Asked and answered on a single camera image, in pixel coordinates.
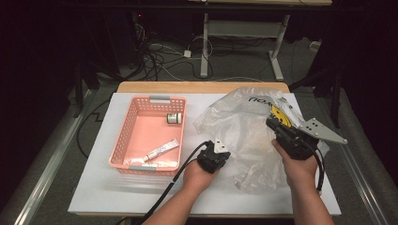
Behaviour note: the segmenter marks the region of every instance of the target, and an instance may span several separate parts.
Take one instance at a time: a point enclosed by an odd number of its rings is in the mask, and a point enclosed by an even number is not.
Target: desk leg
[[[276,39],[275,50],[268,52],[269,60],[272,65],[272,68],[273,68],[273,71],[275,74],[275,78],[279,82],[283,81],[283,75],[282,75],[281,67],[279,66],[279,63],[278,63],[277,56],[278,56],[279,49],[281,48],[281,45],[283,42],[283,37],[284,37],[284,33],[287,28],[287,23],[289,22],[289,18],[290,18],[290,15],[284,15],[283,22],[282,22],[281,28],[279,29],[278,36]]]
[[[208,38],[208,13],[205,13],[205,19],[203,22],[203,51],[202,51],[202,61],[200,66],[200,76],[202,78],[207,77],[207,66],[208,66],[207,38]]]

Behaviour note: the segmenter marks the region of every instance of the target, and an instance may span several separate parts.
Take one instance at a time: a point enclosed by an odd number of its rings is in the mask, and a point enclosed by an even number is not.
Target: gray carpet
[[[254,40],[249,40],[246,43],[253,43]],[[227,43],[217,43],[218,45],[227,46]],[[303,39],[294,44],[284,43],[278,57],[285,77],[285,82],[290,84],[305,77],[308,68],[310,67],[314,53],[308,51],[307,47],[310,41]],[[231,49],[219,48],[214,50],[214,55],[210,56],[210,63],[213,69],[213,76],[210,81],[221,79],[230,79],[232,77],[239,77],[227,81],[234,82],[250,82],[256,79],[263,82],[275,82],[273,72],[268,63],[267,50],[272,49],[273,42],[265,40],[260,45],[251,47],[241,45],[242,49],[237,49],[233,52],[228,52]],[[167,43],[167,46],[182,53],[184,48],[173,43]],[[171,54],[162,54],[165,61],[171,61],[179,56]],[[199,74],[199,61],[184,60],[193,63],[194,71]],[[172,66],[171,64],[164,64],[167,68],[166,72],[163,70],[159,73],[159,81],[175,81],[176,79],[185,81],[198,81],[194,78],[191,71],[191,65],[182,63]],[[122,71],[125,74],[130,72],[126,66],[122,66]],[[141,73],[132,80],[144,78],[145,74]],[[111,94],[117,88],[118,83],[108,79],[105,75],[99,75],[100,88],[96,92],[92,104],[86,106],[88,112],[92,112],[106,99],[109,99]],[[299,88],[295,91],[298,99],[298,104],[306,119],[316,117],[320,122],[328,127],[332,127],[329,119],[329,99],[315,98],[312,94],[312,89],[309,87]],[[82,149],[89,155],[90,149],[96,139],[97,133],[100,129],[100,119],[106,113],[107,104],[96,110],[99,113],[99,121],[96,122],[96,116],[91,115],[84,125],[80,133],[80,140]],[[36,182],[41,176],[47,162],[50,160],[54,152],[54,146],[63,140],[65,130],[69,125],[70,118],[73,114],[73,106],[67,112],[63,121],[60,122],[54,135],[49,140],[48,144],[43,148],[40,154],[35,159],[28,174],[22,180],[18,189],[8,203],[8,206],[3,210],[0,217],[0,224],[14,224],[16,218],[21,213],[26,200],[30,196]],[[340,144],[330,144],[332,149],[326,155],[327,174],[332,185],[332,188],[338,199],[338,203],[342,210],[342,215],[334,217],[336,224],[393,224],[397,220],[397,206],[398,193],[396,186],[390,180],[384,170],[383,165],[375,155],[372,146],[369,144],[366,136],[361,129],[355,114],[351,111],[349,101],[342,92],[342,102],[340,109],[340,124],[341,128],[337,131],[349,140],[349,145],[346,147]],[[349,151],[349,159],[345,159],[344,151]],[[76,135],[68,147],[68,151],[62,164],[59,167],[58,173],[51,184],[50,189],[43,202],[40,205],[37,213],[34,216],[31,224],[116,224],[119,217],[80,217],[68,213],[69,204],[73,196],[73,191],[77,187],[80,176],[84,169],[86,159],[80,152]],[[352,163],[358,163],[354,166],[354,172],[351,172]],[[363,179],[358,179],[358,172],[363,175]],[[359,191],[360,187],[365,183],[370,189],[366,189],[365,194],[374,194],[375,202],[366,203],[363,200],[363,193]],[[387,221],[378,221],[380,218],[385,218]],[[189,219],[187,224],[293,224],[292,219]]]

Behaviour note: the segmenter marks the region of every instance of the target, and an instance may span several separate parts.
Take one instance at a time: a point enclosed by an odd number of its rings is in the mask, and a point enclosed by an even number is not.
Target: forearm
[[[291,188],[293,213],[297,225],[334,224],[315,188]]]
[[[182,188],[144,224],[183,225],[200,193]]]

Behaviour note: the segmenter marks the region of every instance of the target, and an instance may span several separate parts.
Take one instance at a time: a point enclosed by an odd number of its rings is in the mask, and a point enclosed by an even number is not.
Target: black cable
[[[322,153],[321,153],[321,151],[317,150],[319,152],[319,155],[322,158],[322,161],[321,161],[318,154],[316,153],[316,150],[313,150],[313,148],[308,143],[306,143],[302,139],[300,139],[300,143],[305,145],[308,149],[310,149],[313,152],[313,155],[316,159],[316,162],[317,162],[318,168],[319,168],[318,185],[316,186],[316,190],[318,191],[319,194],[321,194],[323,181],[324,181],[324,177],[325,177],[325,162],[324,162]]]
[[[209,142],[202,142],[191,152],[191,154],[188,156],[188,158],[185,160],[185,162],[182,164],[182,166],[179,168],[178,172],[176,173],[175,177],[173,178],[173,181],[167,186],[166,190],[163,191],[159,199],[156,201],[156,203],[152,206],[151,209],[141,218],[140,221],[135,223],[134,225],[141,225],[143,224],[152,214],[155,212],[155,210],[158,208],[158,206],[161,204],[161,202],[164,200],[164,198],[167,196],[169,193],[170,189],[173,187],[173,185],[176,183],[178,180],[178,177],[181,175],[181,173],[185,170],[185,168],[193,161],[191,158],[195,155],[195,153],[203,146],[203,145],[208,145]],[[120,219],[116,225],[119,225],[121,222],[126,220],[128,217],[124,217]]]
[[[79,148],[79,151],[83,154],[83,156],[84,156],[85,158],[88,158],[88,155],[84,152],[84,150],[83,150],[83,148],[82,148],[82,146],[81,146],[81,144],[80,144],[80,131],[81,131],[81,129],[82,129],[84,123],[85,123],[85,122],[87,121],[87,119],[90,117],[90,115],[96,114],[95,111],[96,111],[97,109],[99,109],[101,106],[103,106],[105,103],[109,102],[109,101],[110,101],[110,99],[106,99],[106,100],[103,101],[99,106],[97,106],[96,109],[94,109],[94,110],[83,120],[83,122],[82,122],[82,123],[79,125],[79,127],[77,128],[77,133],[76,133],[76,142],[77,142],[77,146],[78,146],[78,148]]]

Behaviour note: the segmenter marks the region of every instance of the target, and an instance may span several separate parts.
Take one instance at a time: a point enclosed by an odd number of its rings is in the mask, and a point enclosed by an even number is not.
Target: white tabletop
[[[122,174],[108,164],[112,150],[130,100],[135,95],[148,93],[115,93],[105,115],[98,137],[79,185],[73,195],[69,212],[90,216],[133,216],[146,213],[163,193],[173,177]],[[182,143],[181,161],[200,143],[211,140],[206,134],[197,134],[192,122],[210,104],[225,94],[164,94],[187,99],[187,114]],[[294,94],[284,94],[296,109]],[[249,195],[237,189],[231,177],[232,164],[226,163],[219,175],[197,200],[192,216],[198,217],[280,217],[292,216],[291,195],[288,187]],[[178,179],[163,202],[166,202],[181,186]],[[332,215],[340,215],[339,205],[326,176],[322,200]]]

